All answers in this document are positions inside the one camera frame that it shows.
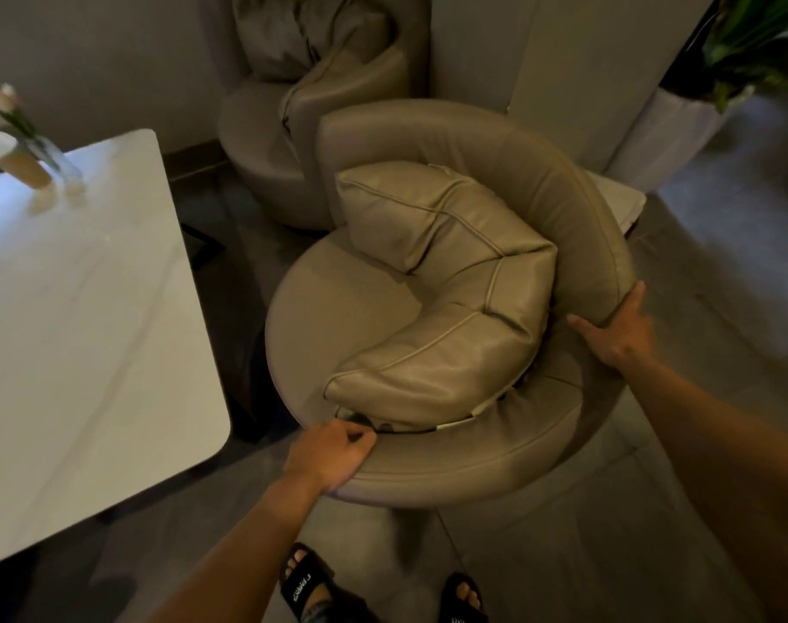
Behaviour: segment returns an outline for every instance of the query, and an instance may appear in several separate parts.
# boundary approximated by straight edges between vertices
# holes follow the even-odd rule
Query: hand
[[[305,430],[293,442],[284,473],[308,477],[320,494],[332,492],[353,478],[375,443],[373,429],[334,418]]]
[[[596,328],[580,316],[567,315],[566,321],[590,346],[596,358],[622,371],[628,361],[654,357],[653,325],[639,314],[645,296],[645,282],[637,282],[619,306],[607,328]]]

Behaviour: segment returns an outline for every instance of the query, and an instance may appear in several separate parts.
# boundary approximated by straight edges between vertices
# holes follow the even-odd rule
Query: sandal
[[[440,623],[489,623],[489,617],[457,596],[457,586],[464,581],[469,584],[469,588],[478,593],[480,607],[483,608],[483,595],[478,585],[474,583],[474,579],[461,572],[454,572],[443,586]]]
[[[285,577],[284,574],[290,564],[290,560],[293,560],[299,551],[305,551],[306,555],[300,562],[296,563],[296,567],[290,572],[290,576]],[[331,593],[331,597],[336,598],[337,588],[333,584],[333,575],[334,572],[330,567],[311,548],[301,543],[295,543],[291,547],[290,554],[287,556],[284,566],[282,566],[282,573],[278,583],[282,588],[282,597],[284,597],[290,610],[293,611],[296,620],[302,620],[305,604],[310,598],[313,589],[317,586],[324,584]]]

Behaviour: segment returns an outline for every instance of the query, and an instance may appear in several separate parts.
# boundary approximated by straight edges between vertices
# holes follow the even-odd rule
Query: logo on sandal
[[[302,579],[302,583],[296,586],[296,589],[293,591],[293,603],[296,603],[296,601],[298,601],[299,595],[302,594],[302,590],[304,590],[304,586],[306,586],[307,582],[309,581],[310,581],[310,573],[307,573],[307,577]]]

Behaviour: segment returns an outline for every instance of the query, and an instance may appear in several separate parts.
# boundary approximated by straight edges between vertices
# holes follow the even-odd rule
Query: round chair
[[[236,32],[232,0],[200,0],[203,32],[228,95],[218,138],[264,211],[293,228],[332,230],[322,196],[315,138],[322,115],[378,100],[425,95],[430,11],[426,0],[369,0],[395,28],[393,43],[359,69],[294,94],[295,153],[285,140],[279,103],[292,83],[255,80]]]
[[[525,378],[480,416],[421,434],[381,434],[337,497],[387,507],[438,507],[502,495],[580,449],[623,382],[566,324],[602,324],[634,283],[627,245],[583,170],[509,118],[439,100],[393,100],[330,114],[317,139],[327,202],[343,224],[335,175],[404,160],[437,164],[490,188],[557,247],[550,315]],[[341,227],[291,268],[267,315],[267,362],[303,427],[333,417],[322,395],[343,360],[417,318],[425,297],[410,276],[362,254]]]

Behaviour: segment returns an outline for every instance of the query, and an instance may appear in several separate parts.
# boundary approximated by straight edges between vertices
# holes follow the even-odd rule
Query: chair seat
[[[431,299],[413,277],[356,251],[345,228],[305,252],[278,287],[266,326],[270,374],[296,420],[306,428],[331,419],[337,407],[323,389],[334,368],[412,322]],[[566,334],[554,326],[542,357],[557,354]],[[478,418],[429,433],[381,435],[337,496],[438,507],[506,493],[557,463],[581,408],[578,387],[531,376]]]
[[[314,198],[278,119],[278,104],[291,86],[244,80],[222,103],[218,137],[271,218],[301,229],[328,227],[327,206]]]

